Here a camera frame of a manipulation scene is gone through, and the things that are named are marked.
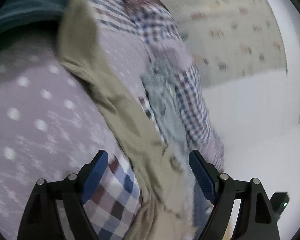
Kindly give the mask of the light blue sweatpants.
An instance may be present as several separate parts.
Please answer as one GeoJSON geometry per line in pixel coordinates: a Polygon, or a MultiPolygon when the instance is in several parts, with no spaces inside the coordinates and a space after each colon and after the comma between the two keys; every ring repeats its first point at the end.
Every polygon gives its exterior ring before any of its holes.
{"type": "Polygon", "coordinates": [[[200,221],[206,223],[213,205],[203,196],[189,165],[190,150],[177,103],[176,79],[168,59],[166,57],[156,59],[141,75],[141,80],[160,134],[172,147],[174,156],[181,165],[186,187],[183,211],[187,223],[190,226],[198,225],[200,221]]]}

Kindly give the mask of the plaid folded quilt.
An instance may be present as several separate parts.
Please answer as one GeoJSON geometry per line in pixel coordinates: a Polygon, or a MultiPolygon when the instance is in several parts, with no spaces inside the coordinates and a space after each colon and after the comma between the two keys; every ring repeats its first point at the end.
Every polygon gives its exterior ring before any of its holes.
{"type": "Polygon", "coordinates": [[[137,32],[152,51],[154,61],[166,57],[173,68],[177,103],[189,150],[198,150],[207,163],[223,172],[224,145],[211,124],[198,67],[185,48],[174,18],[159,0],[123,2],[137,32]]]}

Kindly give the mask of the plaid checkered bed sheet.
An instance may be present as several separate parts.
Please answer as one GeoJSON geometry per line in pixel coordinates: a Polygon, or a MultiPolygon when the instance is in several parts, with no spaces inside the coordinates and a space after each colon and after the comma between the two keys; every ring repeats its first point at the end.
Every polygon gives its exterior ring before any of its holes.
{"type": "Polygon", "coordinates": [[[123,239],[142,203],[138,182],[86,85],[58,62],[59,21],[0,33],[0,232],[17,238],[38,179],[61,180],[105,150],[109,166],[85,208],[100,239],[123,239]]]}

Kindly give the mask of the khaki beige garment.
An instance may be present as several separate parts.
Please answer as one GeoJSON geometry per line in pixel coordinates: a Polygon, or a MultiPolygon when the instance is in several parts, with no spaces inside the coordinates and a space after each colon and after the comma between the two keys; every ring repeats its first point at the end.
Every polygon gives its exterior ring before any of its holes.
{"type": "Polygon", "coordinates": [[[58,34],[60,63],[86,81],[98,110],[128,157],[143,204],[126,239],[191,239],[184,171],[171,147],[106,61],[88,0],[70,0],[58,34]]]}

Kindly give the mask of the pineapple print curtain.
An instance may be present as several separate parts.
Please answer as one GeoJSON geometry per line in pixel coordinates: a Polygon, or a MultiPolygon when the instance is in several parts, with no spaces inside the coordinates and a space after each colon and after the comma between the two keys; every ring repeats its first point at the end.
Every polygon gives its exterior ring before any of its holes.
{"type": "Polygon", "coordinates": [[[285,48],[267,0],[160,0],[198,66],[203,87],[285,70],[285,48]]]}

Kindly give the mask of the dark teal garment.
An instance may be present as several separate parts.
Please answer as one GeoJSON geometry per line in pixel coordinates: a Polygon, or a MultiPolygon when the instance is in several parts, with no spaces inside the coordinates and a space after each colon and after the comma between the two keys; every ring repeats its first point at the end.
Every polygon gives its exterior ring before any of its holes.
{"type": "Polygon", "coordinates": [[[7,0],[0,9],[0,33],[38,21],[60,20],[69,0],[7,0]]]}

